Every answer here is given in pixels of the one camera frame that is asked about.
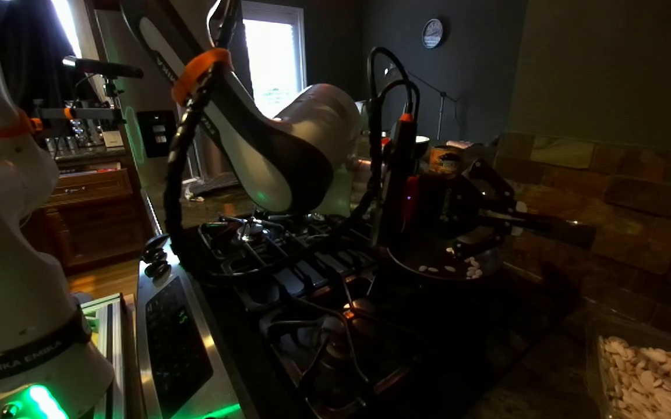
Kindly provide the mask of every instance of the backsplash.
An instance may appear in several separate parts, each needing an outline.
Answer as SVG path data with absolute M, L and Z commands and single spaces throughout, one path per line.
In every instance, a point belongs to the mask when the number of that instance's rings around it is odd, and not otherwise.
M 592 226 L 576 240 L 513 236 L 511 266 L 671 332 L 671 151 L 507 134 L 493 166 L 529 213 Z

